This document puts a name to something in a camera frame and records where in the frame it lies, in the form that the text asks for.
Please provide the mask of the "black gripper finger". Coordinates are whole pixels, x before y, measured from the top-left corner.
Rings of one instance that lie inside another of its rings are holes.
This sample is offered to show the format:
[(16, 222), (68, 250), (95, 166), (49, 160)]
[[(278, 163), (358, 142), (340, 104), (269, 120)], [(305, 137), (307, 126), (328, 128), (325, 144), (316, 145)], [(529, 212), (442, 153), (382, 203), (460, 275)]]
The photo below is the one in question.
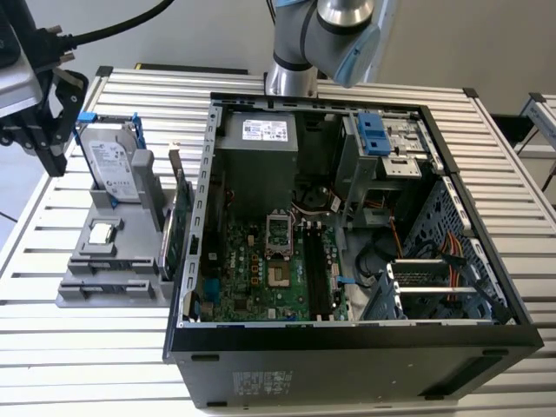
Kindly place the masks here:
[(14, 143), (19, 144), (29, 155), (42, 159), (51, 156), (49, 136), (43, 127), (3, 118), (1, 120), (1, 145), (9, 147)]
[[(64, 156), (66, 142), (71, 138), (76, 120), (83, 107), (88, 78), (78, 72), (53, 69), (50, 73), (50, 86), (45, 92), (41, 126), (45, 134), (45, 145), (41, 162), (51, 177), (60, 177), (65, 173), (67, 160)], [(50, 108), (50, 91), (61, 105), (61, 110), (54, 116)]]

